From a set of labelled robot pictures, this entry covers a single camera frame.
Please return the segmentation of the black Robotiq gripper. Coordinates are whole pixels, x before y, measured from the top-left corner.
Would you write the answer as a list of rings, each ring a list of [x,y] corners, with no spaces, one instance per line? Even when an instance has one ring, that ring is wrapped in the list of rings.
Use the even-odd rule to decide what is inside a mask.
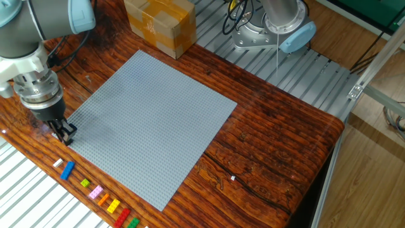
[[[48,108],[31,109],[30,111],[34,114],[35,118],[46,122],[46,125],[55,133],[59,141],[69,146],[73,142],[77,128],[72,123],[68,123],[64,118],[65,110],[65,101],[61,98],[56,104]]]

